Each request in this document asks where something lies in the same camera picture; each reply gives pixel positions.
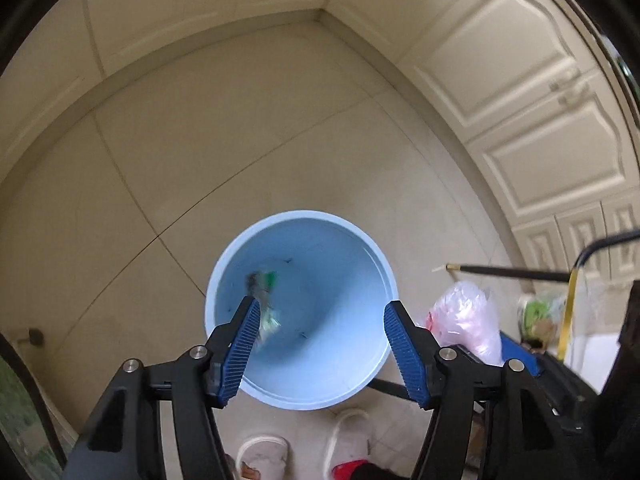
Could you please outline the light blue trash bin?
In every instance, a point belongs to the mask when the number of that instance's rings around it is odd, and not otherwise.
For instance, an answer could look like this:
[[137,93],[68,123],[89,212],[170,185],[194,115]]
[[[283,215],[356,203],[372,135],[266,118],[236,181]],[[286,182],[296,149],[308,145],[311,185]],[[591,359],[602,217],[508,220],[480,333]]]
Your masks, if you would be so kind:
[[398,299],[393,270],[378,244],[334,214],[292,210],[243,231],[209,278],[204,326],[231,320],[256,274],[276,330],[250,352],[240,383],[252,398],[290,411],[339,404],[362,390],[385,364],[386,304]]

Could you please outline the white slipper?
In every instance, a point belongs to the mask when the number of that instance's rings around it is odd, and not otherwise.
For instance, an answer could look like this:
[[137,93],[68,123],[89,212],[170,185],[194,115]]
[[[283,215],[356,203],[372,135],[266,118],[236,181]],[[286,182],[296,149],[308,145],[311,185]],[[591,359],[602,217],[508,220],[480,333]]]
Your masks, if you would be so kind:
[[350,408],[338,414],[326,445],[323,477],[349,479],[357,467],[369,461],[372,434],[365,411]]
[[238,477],[246,480],[283,480],[288,468],[288,441],[273,434],[251,437],[236,454]]

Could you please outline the black chair frame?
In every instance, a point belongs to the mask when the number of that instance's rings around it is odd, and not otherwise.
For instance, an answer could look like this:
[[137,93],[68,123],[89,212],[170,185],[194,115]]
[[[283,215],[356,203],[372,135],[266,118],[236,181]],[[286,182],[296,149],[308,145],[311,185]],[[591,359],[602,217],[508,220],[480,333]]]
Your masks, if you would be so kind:
[[630,231],[620,232],[618,234],[595,240],[579,253],[574,266],[570,269],[570,272],[506,268],[505,266],[472,266],[472,264],[457,263],[446,263],[444,265],[444,269],[447,272],[477,274],[481,276],[490,276],[491,278],[513,278],[514,280],[521,281],[567,284],[567,297],[559,332],[558,353],[556,354],[556,357],[560,361],[563,361],[566,358],[568,344],[570,343],[570,326],[572,326],[576,289],[580,270],[582,270],[588,260],[596,252],[615,246],[638,242],[639,237],[639,229],[635,228]]

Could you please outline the pink plastic bag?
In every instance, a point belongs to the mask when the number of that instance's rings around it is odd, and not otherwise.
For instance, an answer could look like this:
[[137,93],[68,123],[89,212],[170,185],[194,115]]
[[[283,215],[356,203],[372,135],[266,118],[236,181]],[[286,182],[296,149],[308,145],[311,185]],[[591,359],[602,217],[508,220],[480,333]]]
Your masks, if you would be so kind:
[[503,363],[498,309],[473,282],[451,285],[428,311],[425,328],[441,347],[458,344],[487,365]]

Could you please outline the cream lower cabinets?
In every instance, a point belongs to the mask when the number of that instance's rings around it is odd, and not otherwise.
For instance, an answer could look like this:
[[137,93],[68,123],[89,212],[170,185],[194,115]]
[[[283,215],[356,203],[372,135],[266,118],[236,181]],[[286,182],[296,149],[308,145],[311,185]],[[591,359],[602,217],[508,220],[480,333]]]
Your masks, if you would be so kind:
[[638,226],[639,102],[577,0],[20,0],[1,25],[1,169],[134,64],[316,14],[431,103],[527,263]]

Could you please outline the white slipper right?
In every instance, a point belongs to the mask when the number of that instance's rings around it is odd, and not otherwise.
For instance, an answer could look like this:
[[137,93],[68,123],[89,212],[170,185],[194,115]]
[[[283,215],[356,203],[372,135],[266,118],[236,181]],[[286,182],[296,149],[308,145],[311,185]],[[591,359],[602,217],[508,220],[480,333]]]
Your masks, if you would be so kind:
[[323,477],[349,479],[357,467],[369,461],[372,434],[365,411],[350,408],[338,414],[326,445]]

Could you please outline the white slipper left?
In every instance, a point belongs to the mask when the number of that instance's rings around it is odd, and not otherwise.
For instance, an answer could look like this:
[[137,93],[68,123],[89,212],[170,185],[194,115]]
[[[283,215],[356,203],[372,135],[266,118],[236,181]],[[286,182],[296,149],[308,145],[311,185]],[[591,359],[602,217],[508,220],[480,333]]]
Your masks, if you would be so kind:
[[288,441],[273,434],[251,437],[236,454],[238,477],[246,480],[283,480],[288,468]]

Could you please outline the falling green wrapper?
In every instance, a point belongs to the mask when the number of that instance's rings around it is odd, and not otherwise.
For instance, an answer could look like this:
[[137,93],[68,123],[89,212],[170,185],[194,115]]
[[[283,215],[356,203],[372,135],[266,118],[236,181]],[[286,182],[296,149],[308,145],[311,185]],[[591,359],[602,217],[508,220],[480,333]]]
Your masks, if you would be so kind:
[[247,295],[258,301],[260,320],[256,344],[264,344],[280,328],[277,312],[273,309],[271,296],[277,285],[276,271],[255,271],[246,277]]

